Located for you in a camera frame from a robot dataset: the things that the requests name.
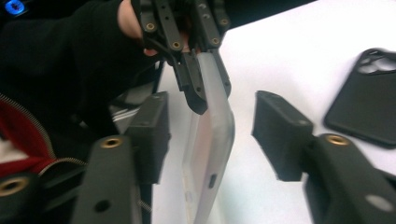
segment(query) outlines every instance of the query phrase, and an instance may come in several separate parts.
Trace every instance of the screw hole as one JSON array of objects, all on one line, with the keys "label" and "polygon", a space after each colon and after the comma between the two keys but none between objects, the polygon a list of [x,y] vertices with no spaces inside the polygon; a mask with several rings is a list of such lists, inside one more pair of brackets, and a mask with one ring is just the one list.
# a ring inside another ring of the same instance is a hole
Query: screw hole
[{"label": "screw hole", "polygon": [[17,193],[23,190],[28,184],[29,179],[26,177],[15,177],[0,183],[0,197]]},{"label": "screw hole", "polygon": [[110,208],[110,206],[111,204],[108,200],[102,200],[95,205],[94,210],[97,213],[103,213],[107,211]]},{"label": "screw hole", "polygon": [[149,24],[146,25],[146,28],[147,28],[148,30],[154,30],[155,26],[154,26],[153,23],[149,23]]},{"label": "screw hole", "polygon": [[173,43],[173,47],[174,47],[175,49],[180,48],[180,43],[178,43],[178,42]]},{"label": "screw hole", "polygon": [[349,145],[349,142],[341,136],[337,136],[337,135],[328,135],[326,136],[327,141],[329,141],[330,143],[337,145],[337,146],[346,146]]},{"label": "screw hole", "polygon": [[121,145],[121,143],[122,141],[120,138],[109,138],[102,143],[101,147],[113,148],[113,147],[118,147],[119,145]]}]

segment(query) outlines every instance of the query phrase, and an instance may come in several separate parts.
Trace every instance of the brass screw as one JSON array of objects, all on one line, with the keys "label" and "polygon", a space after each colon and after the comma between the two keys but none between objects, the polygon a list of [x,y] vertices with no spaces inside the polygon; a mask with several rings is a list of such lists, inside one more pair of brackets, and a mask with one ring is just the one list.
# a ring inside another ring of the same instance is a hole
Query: brass screw
[{"label": "brass screw", "polygon": [[5,197],[17,193],[29,184],[27,177],[11,178],[0,184],[0,197]]},{"label": "brass screw", "polygon": [[337,146],[347,146],[349,145],[349,141],[338,135],[328,135],[326,136],[327,141]]},{"label": "brass screw", "polygon": [[109,138],[102,142],[102,148],[113,148],[118,147],[122,144],[122,140],[120,138]]}]

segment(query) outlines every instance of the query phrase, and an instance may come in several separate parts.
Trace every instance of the brass rivet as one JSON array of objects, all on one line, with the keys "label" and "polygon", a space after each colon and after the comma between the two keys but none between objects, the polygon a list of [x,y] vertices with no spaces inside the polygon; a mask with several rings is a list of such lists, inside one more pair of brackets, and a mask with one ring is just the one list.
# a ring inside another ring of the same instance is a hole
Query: brass rivet
[{"label": "brass rivet", "polygon": [[228,21],[225,20],[225,19],[223,19],[223,20],[220,21],[220,24],[221,24],[221,25],[227,25],[227,24],[228,24]]},{"label": "brass rivet", "polygon": [[219,40],[218,40],[217,38],[213,38],[213,39],[212,39],[212,42],[213,42],[214,44],[218,44],[218,43],[219,43]]},{"label": "brass rivet", "polygon": [[146,28],[147,28],[148,30],[154,30],[155,25],[154,25],[153,23],[148,23],[148,24],[146,25]]},{"label": "brass rivet", "polygon": [[180,43],[174,42],[174,43],[172,44],[172,46],[173,46],[175,49],[178,49],[178,48],[180,48]]},{"label": "brass rivet", "polygon": [[109,138],[102,142],[102,148],[113,148],[118,147],[122,144],[122,140],[120,138]]},{"label": "brass rivet", "polygon": [[0,197],[5,197],[17,193],[29,184],[27,177],[11,178],[0,184]]},{"label": "brass rivet", "polygon": [[349,145],[349,141],[341,136],[338,135],[327,135],[326,136],[327,141],[330,143],[337,145],[337,146],[347,146]]}]

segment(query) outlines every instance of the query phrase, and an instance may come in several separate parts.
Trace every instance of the black 3d printed part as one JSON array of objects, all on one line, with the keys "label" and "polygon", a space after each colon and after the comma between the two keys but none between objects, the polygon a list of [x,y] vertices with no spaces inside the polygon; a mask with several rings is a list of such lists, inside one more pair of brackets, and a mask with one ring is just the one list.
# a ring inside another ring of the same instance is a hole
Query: black 3d printed part
[{"label": "black 3d printed part", "polygon": [[312,139],[313,124],[281,96],[256,93],[253,136],[283,181],[299,181],[300,157]]}]

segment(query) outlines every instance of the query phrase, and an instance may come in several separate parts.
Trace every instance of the black sleeve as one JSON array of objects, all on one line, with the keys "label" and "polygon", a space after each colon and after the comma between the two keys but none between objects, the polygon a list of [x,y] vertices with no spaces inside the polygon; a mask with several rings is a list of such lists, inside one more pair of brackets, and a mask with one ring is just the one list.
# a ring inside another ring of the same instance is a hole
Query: black sleeve
[{"label": "black sleeve", "polygon": [[0,81],[59,113],[78,112],[103,135],[114,133],[108,101],[158,60],[120,31],[120,2],[89,2],[60,20],[8,23],[0,34]]}]

